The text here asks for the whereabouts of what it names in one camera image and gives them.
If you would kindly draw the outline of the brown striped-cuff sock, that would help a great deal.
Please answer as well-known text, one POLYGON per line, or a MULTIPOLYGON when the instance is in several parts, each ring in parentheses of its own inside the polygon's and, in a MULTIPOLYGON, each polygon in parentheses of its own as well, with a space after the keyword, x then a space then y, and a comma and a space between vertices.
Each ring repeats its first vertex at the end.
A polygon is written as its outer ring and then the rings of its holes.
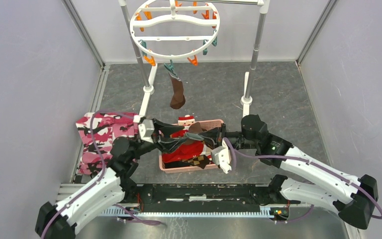
POLYGON ((169 74, 173 87, 173 96, 170 102, 170 107, 178 110, 186 103, 183 82, 175 72, 173 66, 170 68, 169 74))

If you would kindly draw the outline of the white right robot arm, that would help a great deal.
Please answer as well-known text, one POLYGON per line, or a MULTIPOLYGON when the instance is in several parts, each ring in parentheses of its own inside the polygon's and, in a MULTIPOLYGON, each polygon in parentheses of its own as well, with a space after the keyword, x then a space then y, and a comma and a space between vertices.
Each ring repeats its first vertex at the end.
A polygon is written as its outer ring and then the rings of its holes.
POLYGON ((255 159, 305 179, 305 182, 298 182, 276 175, 267 190, 273 203, 286 199, 320 206, 361 230, 367 229, 374 218, 374 210, 379 209, 378 184, 374 177, 357 177, 318 161, 270 133, 258 115, 244 116, 240 131, 234 132, 228 132, 225 126, 204 130, 194 123, 189 136, 212 147, 212 162, 224 173, 234 169, 237 155, 243 150, 254 149, 255 159))

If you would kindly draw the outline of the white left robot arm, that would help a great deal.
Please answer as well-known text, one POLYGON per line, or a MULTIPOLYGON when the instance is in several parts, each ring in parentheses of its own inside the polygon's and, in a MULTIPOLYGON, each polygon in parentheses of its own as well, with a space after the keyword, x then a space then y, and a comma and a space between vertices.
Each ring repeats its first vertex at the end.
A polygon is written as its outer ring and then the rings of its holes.
POLYGON ((141 155, 154 149, 171 153, 186 141, 183 137, 171 137, 184 129, 182 125, 141 117, 136 122, 136 136, 113 140, 112 157, 97 176, 56 204, 47 202, 40 207, 35 231, 42 239, 74 239, 107 208, 121 201, 132 202, 136 198, 136 183, 130 177, 141 155))

